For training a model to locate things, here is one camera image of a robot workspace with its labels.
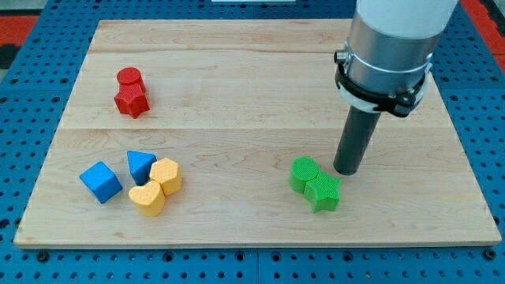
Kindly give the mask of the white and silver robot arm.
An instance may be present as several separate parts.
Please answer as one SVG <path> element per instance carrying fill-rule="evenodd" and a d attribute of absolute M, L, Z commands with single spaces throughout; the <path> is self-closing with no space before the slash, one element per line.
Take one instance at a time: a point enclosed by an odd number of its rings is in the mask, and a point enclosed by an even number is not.
<path fill-rule="evenodd" d="M 365 113 L 404 118 L 423 99 L 431 59 L 458 0 L 357 0 L 335 52 L 341 96 Z"/>

